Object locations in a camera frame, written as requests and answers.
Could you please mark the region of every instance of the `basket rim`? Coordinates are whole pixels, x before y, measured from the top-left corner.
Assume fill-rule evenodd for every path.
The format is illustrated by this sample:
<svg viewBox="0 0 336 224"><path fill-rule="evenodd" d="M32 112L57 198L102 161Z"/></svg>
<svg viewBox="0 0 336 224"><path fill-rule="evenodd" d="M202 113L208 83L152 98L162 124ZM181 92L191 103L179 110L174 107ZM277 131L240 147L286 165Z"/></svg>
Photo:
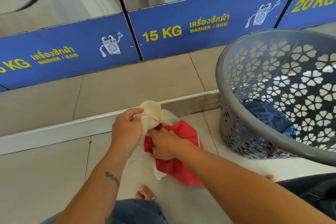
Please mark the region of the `basket rim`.
<svg viewBox="0 0 336 224"><path fill-rule="evenodd" d="M229 44L220 54L217 64L216 64L216 83L221 94L221 97L225 100L224 103L237 114L239 119L246 124L254 133L257 135L267 139L271 143L275 144L277 147L282 150L286 150L290 153L293 153L297 156L312 160L314 162L318 162L321 164L334 166L336 167L336 152L331 152L328 150L322 150L319 148L315 148L310 145L306 145L294 139L291 139L278 131L270 128L258 118L256 118L253 114L251 114L233 95L231 88L229 87L227 81L225 80L224 74L224 60L226 54L230 51L232 46L238 44L244 39L251 37L256 34L264 34L270 31L285 31L285 32L299 32L300 34L309 34L309 35L321 35L328 38L332 38L336 41L336 37L332 35L327 35L314 31L306 31L306 30L296 30L296 29L266 29L256 31L247 35L244 35L231 44Z"/></svg>

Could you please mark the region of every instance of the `hand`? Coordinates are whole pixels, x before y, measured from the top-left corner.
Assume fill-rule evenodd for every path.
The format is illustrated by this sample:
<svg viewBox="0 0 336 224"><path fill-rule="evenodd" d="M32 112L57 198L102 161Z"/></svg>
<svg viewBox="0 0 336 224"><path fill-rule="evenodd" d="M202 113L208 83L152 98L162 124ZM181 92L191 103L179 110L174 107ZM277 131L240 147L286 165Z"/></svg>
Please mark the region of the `hand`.
<svg viewBox="0 0 336 224"><path fill-rule="evenodd" d="M133 108L116 117L112 125L111 149L126 151L128 157L132 155L142 134L141 117L137 115L133 118L133 116L143 112L142 108Z"/></svg>
<svg viewBox="0 0 336 224"><path fill-rule="evenodd" d="M151 136L155 145L153 147L153 158L163 160L176 158L175 149L179 147L178 144L182 139L174 131L167 131L165 128L160 130L150 129L147 134Z"/></svg>

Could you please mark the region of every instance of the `blue label panel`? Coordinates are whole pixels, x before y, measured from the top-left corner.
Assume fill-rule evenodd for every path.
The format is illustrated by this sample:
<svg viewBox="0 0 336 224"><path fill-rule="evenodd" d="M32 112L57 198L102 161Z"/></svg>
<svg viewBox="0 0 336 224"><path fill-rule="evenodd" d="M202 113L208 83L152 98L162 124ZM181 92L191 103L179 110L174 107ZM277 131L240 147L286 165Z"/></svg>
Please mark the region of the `blue label panel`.
<svg viewBox="0 0 336 224"><path fill-rule="evenodd" d="M0 92L4 92L4 91L7 91L7 90L0 86Z"/></svg>
<svg viewBox="0 0 336 224"><path fill-rule="evenodd" d="M123 13L0 38L0 84L9 89L136 62Z"/></svg>
<svg viewBox="0 0 336 224"><path fill-rule="evenodd" d="M306 28L333 21L335 0L293 0L278 28Z"/></svg>
<svg viewBox="0 0 336 224"><path fill-rule="evenodd" d="M130 12L144 60L231 43L273 28L288 0L186 0Z"/></svg>

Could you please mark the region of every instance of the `forearm tattoo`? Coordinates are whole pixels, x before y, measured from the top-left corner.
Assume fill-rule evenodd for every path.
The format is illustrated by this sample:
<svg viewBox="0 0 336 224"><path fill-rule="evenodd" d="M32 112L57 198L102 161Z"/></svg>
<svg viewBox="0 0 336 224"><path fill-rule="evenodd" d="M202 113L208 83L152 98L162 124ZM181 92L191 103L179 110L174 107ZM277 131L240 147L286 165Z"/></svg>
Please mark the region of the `forearm tattoo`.
<svg viewBox="0 0 336 224"><path fill-rule="evenodd" d="M120 182L113 174L110 174L110 172L106 171L105 175L106 175L107 178L111 179L112 181L115 181L115 183L117 184L117 187L119 188Z"/></svg>

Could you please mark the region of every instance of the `gray plastic basket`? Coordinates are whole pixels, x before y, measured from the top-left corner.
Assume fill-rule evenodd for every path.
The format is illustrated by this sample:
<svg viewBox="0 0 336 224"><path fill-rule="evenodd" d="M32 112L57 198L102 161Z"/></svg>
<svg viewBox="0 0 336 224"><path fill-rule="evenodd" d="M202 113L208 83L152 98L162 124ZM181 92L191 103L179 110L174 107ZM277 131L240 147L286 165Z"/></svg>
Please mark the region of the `gray plastic basket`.
<svg viewBox="0 0 336 224"><path fill-rule="evenodd" d="M236 153L253 159L303 157L336 166L336 37L269 29L243 36L221 53L216 81L220 131ZM297 129L291 139L241 102L273 103Z"/></svg>

